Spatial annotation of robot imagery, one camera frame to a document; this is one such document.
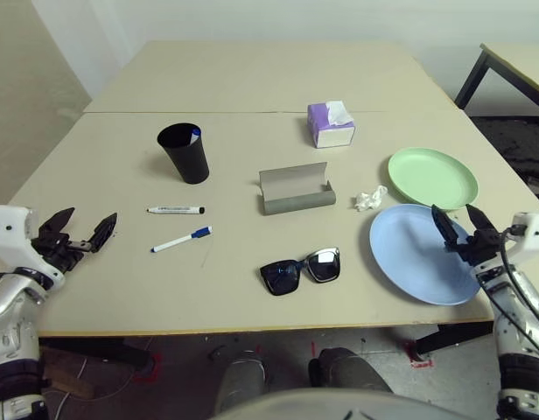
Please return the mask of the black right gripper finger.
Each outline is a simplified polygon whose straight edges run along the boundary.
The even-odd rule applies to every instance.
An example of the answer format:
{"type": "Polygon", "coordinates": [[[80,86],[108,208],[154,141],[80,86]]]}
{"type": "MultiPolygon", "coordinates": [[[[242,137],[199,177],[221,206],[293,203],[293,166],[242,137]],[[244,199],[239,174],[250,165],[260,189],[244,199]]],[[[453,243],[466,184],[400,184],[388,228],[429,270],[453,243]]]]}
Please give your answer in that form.
{"type": "Polygon", "coordinates": [[[446,213],[436,205],[431,206],[431,216],[438,232],[444,239],[445,248],[450,252],[459,252],[458,234],[446,213]]]}
{"type": "Polygon", "coordinates": [[[475,227],[473,234],[468,237],[468,240],[497,240],[498,231],[487,216],[475,206],[466,204],[465,207],[468,217],[475,227]]]}

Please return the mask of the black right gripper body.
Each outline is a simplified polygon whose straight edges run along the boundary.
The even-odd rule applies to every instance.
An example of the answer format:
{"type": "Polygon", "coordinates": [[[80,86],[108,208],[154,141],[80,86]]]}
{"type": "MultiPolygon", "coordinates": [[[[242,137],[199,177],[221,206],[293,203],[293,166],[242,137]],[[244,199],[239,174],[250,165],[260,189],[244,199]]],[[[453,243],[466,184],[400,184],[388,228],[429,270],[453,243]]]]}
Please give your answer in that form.
{"type": "Polygon", "coordinates": [[[462,261],[471,267],[477,267],[494,259],[501,252],[507,238],[507,229],[503,232],[497,232],[491,228],[478,229],[464,239],[452,229],[444,233],[444,245],[449,252],[458,254],[462,261]]]}

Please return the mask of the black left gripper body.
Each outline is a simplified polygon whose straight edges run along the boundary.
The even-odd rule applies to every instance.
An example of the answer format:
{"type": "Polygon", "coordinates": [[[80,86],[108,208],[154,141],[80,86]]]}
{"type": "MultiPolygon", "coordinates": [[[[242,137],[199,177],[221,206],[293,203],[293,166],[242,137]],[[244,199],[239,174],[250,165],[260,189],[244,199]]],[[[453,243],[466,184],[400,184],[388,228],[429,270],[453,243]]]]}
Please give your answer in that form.
{"type": "Polygon", "coordinates": [[[37,253],[56,270],[65,274],[71,271],[85,253],[95,253],[98,248],[91,241],[71,241],[68,234],[44,232],[31,240],[37,253]]]}

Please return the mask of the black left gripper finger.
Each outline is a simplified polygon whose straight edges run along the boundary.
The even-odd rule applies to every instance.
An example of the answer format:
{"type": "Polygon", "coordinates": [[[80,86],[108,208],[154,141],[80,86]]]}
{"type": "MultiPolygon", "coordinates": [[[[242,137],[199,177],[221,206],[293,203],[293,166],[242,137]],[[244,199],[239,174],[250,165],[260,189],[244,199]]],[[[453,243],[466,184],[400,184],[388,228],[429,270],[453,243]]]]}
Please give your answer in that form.
{"type": "Polygon", "coordinates": [[[62,229],[70,221],[75,208],[69,207],[58,211],[48,220],[46,220],[38,229],[39,239],[68,239],[69,235],[62,229]]]}
{"type": "Polygon", "coordinates": [[[113,234],[117,222],[117,213],[112,213],[104,218],[94,229],[93,235],[88,240],[89,251],[97,253],[113,234]]]}

